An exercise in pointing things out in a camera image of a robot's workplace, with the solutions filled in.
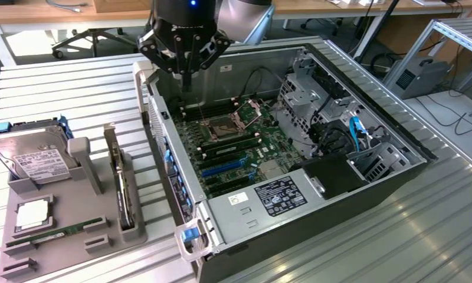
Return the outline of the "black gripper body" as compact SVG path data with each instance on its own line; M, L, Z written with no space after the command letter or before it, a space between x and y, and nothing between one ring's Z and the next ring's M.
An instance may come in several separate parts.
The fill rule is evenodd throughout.
M183 38L187 69L193 35L201 34L209 38L217 31L215 11L216 1L152 2L152 29L161 34L161 39L167 32Z

